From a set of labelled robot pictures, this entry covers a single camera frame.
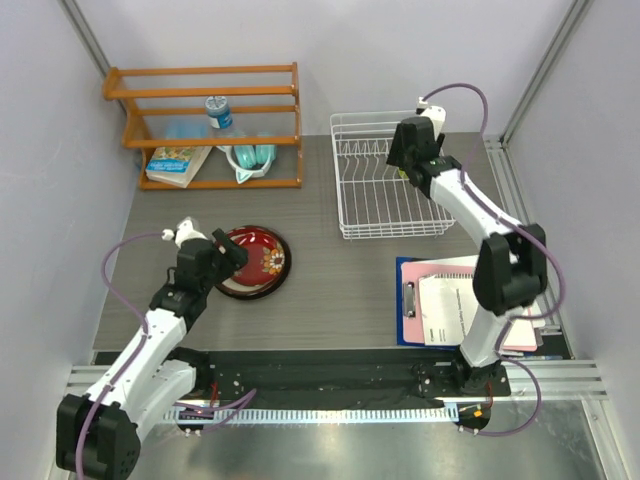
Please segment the small brown rimmed plate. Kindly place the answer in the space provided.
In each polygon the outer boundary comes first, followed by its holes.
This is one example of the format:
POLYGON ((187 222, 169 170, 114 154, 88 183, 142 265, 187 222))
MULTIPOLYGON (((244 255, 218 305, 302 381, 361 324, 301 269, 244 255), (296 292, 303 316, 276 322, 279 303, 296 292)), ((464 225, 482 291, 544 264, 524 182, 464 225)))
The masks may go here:
POLYGON ((284 272, 284 244, 274 232, 260 226, 242 226, 226 232, 249 254, 247 265, 224 285, 238 292, 253 292, 269 287, 284 272))

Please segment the white wire dish rack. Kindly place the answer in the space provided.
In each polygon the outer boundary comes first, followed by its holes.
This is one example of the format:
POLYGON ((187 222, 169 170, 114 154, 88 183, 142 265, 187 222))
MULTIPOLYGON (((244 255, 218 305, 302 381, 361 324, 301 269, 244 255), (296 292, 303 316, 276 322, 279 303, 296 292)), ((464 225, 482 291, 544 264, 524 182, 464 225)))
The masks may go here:
POLYGON ((346 240, 437 237, 455 224, 386 164, 396 125, 410 110, 330 116, 338 221, 346 240))

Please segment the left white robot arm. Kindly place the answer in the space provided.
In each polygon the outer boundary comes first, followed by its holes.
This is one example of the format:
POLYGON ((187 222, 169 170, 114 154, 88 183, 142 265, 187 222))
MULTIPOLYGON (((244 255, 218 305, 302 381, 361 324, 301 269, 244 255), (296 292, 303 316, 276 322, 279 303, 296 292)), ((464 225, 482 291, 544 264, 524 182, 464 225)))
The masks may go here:
POLYGON ((207 307, 211 290, 247 265, 248 251, 225 232, 202 233, 191 218, 159 238, 177 247, 174 266, 140 327, 111 367, 83 394, 67 394, 56 413, 55 462, 77 478, 126 479, 154 424, 181 397, 205 397, 213 375, 201 354, 178 344, 207 307))

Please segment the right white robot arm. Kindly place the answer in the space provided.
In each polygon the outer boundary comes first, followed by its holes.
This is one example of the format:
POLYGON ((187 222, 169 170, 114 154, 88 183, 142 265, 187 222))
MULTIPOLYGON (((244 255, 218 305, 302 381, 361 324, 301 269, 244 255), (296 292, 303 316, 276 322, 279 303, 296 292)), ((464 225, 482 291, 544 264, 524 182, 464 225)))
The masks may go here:
POLYGON ((387 164, 404 171, 410 184, 450 213, 479 248, 473 277, 478 307, 451 371, 455 389, 472 395, 498 375, 512 322, 547 288, 540 251, 546 234, 537 224, 523 225, 504 214, 454 157, 441 154, 441 144, 430 118, 406 118, 395 128, 387 164))

